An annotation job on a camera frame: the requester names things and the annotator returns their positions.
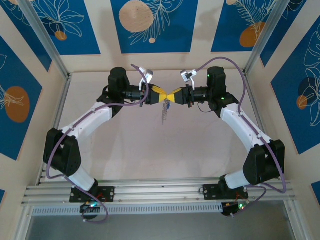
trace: white wall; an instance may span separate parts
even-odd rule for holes
[[[249,75],[266,132],[285,144],[285,176],[291,180],[307,223],[315,239],[320,239],[320,206],[311,183],[320,180],[320,145],[298,155],[271,81],[320,15],[320,1],[307,0],[266,68],[258,61]]]
[[[0,23],[1,37],[42,85],[18,160],[0,154],[0,189],[6,191],[0,209],[0,239],[7,240],[13,234],[19,219],[18,213],[21,211],[26,186],[35,184],[42,164],[47,131],[53,124],[65,80],[54,64],[49,72],[45,70],[1,7]]]
[[[107,72],[114,67],[129,70],[130,64],[152,70],[194,69],[218,56],[231,58],[244,68],[250,51],[211,53],[224,1],[198,1],[190,53],[121,54],[111,2],[85,0],[101,55],[69,55],[62,56],[62,59],[70,72]],[[224,60],[216,64],[224,68],[234,68]]]

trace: white floor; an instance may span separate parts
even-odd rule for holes
[[[225,73],[227,91],[240,99],[243,84],[238,71]],[[139,84],[139,73],[127,75],[131,85]],[[206,75],[203,70],[194,78],[196,87],[206,86]],[[108,76],[108,72],[73,74],[60,128],[93,106]],[[151,83],[168,93],[184,87],[178,70],[155,71]],[[220,177],[243,166],[247,153],[242,142],[214,112],[172,103],[162,125],[162,107],[162,103],[124,107],[80,143],[83,166],[98,180]],[[208,104],[200,107],[210,110]],[[248,96],[242,108],[256,122]]]

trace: vent grille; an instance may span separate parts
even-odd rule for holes
[[[137,214],[189,214],[189,213],[221,213],[222,204],[211,203],[180,203],[180,204],[128,204],[128,205],[108,205],[109,215],[137,215]],[[86,215],[106,214],[104,208],[97,208],[92,213]],[[35,207],[33,216],[78,216],[79,206],[53,206]]]

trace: black mounting plate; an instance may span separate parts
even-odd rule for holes
[[[97,196],[100,196],[98,199],[101,202],[105,203],[113,203],[114,202],[114,197],[115,197],[115,187],[114,186],[98,186],[97,187]],[[77,188],[71,188],[71,194],[70,194],[70,203],[86,203],[90,202],[92,199],[84,195],[84,193],[81,192],[79,193],[79,190]]]
[[[228,191],[221,191],[219,184],[204,184],[203,186],[204,200],[236,200],[237,194],[248,199],[248,192],[244,192],[244,187],[230,189]]]

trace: white line drawing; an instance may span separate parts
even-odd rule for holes
[[[6,64],[6,60],[7,60],[6,55],[0,55],[0,71],[1,69],[4,67],[4,65]],[[3,87],[0,84],[0,109],[3,109],[6,105],[10,106],[10,104],[17,104],[20,106],[24,106],[23,102],[21,102],[24,99],[24,97],[14,97],[11,96],[10,94],[8,94]]]
[[[246,21],[248,27],[254,29],[254,38],[257,40],[262,31],[263,21],[269,16],[274,9],[278,0],[270,0],[267,3],[264,0],[262,7],[257,7],[255,0],[227,0],[228,5],[235,5],[242,19]]]
[[[299,96],[297,104],[300,109],[310,107],[310,126],[315,127],[320,124],[320,70],[317,68],[320,64],[320,25],[310,38],[303,63],[307,67],[308,87]]]
[[[24,24],[29,25],[20,7],[15,0],[2,0],[13,16]],[[85,19],[75,11],[69,10],[69,0],[29,0],[36,13],[41,19],[49,35],[55,36],[58,40],[67,39],[67,33],[82,37],[83,33],[77,24],[82,23]]]
[[[166,30],[166,26],[170,27],[171,22],[169,14],[176,11],[181,6],[183,1],[184,0],[131,0],[127,2],[120,10],[120,21],[122,20],[122,16],[120,15],[121,11],[123,9],[123,12],[126,11],[126,5],[136,5],[140,7],[140,12],[137,11],[137,14],[140,15],[136,19],[136,21],[138,21],[136,22],[136,24],[140,27],[142,25],[146,26],[146,29],[144,30],[131,32],[131,36],[129,37],[129,39],[132,39],[132,42],[130,46],[139,41],[149,41],[151,44],[155,43],[157,38],[161,35],[162,31],[164,32]],[[146,18],[150,19],[149,24],[146,23]]]
[[[289,12],[296,12],[302,7],[305,0],[300,0],[300,2],[290,1],[288,6],[286,7],[282,17],[287,20]]]

